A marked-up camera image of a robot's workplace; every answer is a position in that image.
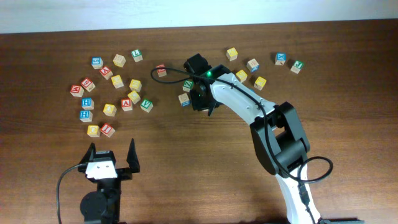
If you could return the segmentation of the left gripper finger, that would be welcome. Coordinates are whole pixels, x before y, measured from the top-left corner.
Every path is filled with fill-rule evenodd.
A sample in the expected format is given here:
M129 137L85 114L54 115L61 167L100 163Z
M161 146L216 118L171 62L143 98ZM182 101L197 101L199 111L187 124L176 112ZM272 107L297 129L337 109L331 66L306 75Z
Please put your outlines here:
M90 161L93 160L93 157L95 155L96 152L96 147L95 144L92 142L87 150L87 152L85 153L85 155L83 156L83 158L80 161L80 164L87 164Z
M135 142L134 139L131 139L130 145L129 145L129 150L127 154L127 159L126 159L130 171L132 173L139 173L140 172L140 164L139 160L136 154L136 147L135 147Z

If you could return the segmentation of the yellow S block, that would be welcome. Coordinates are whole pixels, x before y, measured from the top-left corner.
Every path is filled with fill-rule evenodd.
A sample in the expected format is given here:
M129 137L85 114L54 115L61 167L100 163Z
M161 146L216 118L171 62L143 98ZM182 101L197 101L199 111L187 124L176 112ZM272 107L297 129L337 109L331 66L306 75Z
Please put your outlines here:
M243 83L244 81L247 80L248 75L247 75L247 73L246 73L244 70L240 70L240 71L236 72L236 78L237 78L241 83Z
M129 87L130 87L131 91L136 91L139 93L142 88L142 83L140 80L132 79L129 84Z

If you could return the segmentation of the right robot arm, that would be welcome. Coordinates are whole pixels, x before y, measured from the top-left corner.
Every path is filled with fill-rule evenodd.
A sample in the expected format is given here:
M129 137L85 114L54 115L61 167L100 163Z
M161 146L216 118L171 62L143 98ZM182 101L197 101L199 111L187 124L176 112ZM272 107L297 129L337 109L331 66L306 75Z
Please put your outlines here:
M224 65L211 67L200 54L183 65L193 78L190 91L195 110L212 112L219 105L233 110L250 127L254 150L263 168L280 186L287 207L289 223L327 223L316 209L310 184L322 181L333 170L315 179L307 176L310 144L295 108L288 102L277 105L244 86Z

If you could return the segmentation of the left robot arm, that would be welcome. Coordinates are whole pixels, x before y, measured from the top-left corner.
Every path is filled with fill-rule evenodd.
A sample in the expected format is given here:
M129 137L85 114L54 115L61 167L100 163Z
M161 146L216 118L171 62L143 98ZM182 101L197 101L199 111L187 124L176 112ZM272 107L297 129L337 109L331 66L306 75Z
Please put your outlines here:
M97 151L95 144L90 144L78 168L90 182L96 184L96 190L87 193L80 203L80 212L85 223L121 223L121 182L132 180L132 175L140 172L133 139L126 161L127 167L117 168L113 151Z

